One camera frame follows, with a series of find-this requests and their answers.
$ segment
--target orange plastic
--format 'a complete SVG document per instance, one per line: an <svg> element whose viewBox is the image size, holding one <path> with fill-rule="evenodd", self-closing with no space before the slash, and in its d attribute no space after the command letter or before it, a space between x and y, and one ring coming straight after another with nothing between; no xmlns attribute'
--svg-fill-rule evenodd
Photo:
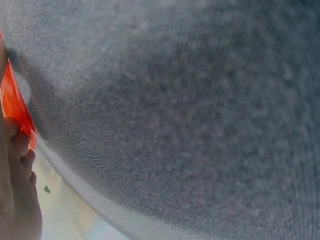
<svg viewBox="0 0 320 240"><path fill-rule="evenodd" d="M3 115L19 121L22 130L30 137L29 148L34 150L36 148L35 133L37 133L37 130L19 90L10 61L0 86L0 96Z"/></svg>

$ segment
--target hand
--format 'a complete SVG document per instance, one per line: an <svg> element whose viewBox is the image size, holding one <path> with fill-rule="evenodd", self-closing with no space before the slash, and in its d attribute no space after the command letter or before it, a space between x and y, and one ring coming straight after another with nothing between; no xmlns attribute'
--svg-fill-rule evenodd
<svg viewBox="0 0 320 240"><path fill-rule="evenodd" d="M0 80L8 57L0 38ZM0 109L0 239L40 240L42 215L36 174L32 171L35 153L28 149L29 137L13 118Z"/></svg>

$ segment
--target small green speck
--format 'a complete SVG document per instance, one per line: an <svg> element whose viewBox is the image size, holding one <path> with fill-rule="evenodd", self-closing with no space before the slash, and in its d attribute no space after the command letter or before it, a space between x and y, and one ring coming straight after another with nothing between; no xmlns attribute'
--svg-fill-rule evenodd
<svg viewBox="0 0 320 240"><path fill-rule="evenodd" d="M45 190L48 194L51 193L51 191L49 190L48 186L45 186L45 187L44 187L44 190Z"/></svg>

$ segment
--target gray fabric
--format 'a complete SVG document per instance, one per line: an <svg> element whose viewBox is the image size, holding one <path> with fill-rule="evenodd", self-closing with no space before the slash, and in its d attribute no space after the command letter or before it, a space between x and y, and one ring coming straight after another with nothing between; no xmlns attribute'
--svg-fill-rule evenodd
<svg viewBox="0 0 320 240"><path fill-rule="evenodd" d="M0 27L42 138L129 238L320 236L319 1L2 0Z"/></svg>

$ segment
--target gray knit fabric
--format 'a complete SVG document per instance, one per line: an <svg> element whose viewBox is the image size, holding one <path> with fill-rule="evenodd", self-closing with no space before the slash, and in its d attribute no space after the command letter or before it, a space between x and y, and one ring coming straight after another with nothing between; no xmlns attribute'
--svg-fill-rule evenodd
<svg viewBox="0 0 320 240"><path fill-rule="evenodd" d="M1 0L0 29L62 177L128 238L320 239L318 0Z"/></svg>

